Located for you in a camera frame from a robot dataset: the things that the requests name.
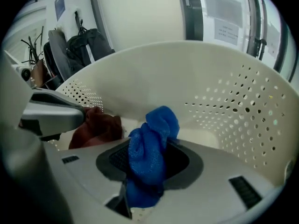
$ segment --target blue cloth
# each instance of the blue cloth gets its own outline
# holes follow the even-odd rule
[[[146,116],[147,123],[133,130],[128,147],[132,177],[127,180],[129,207],[154,206],[163,194],[166,166],[163,154],[167,138],[176,139],[178,120],[172,110],[161,106]]]

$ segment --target brown cloth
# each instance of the brown cloth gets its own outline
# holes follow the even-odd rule
[[[99,107],[84,109],[85,122],[74,132],[69,149],[101,145],[122,138],[119,116],[104,114]]]

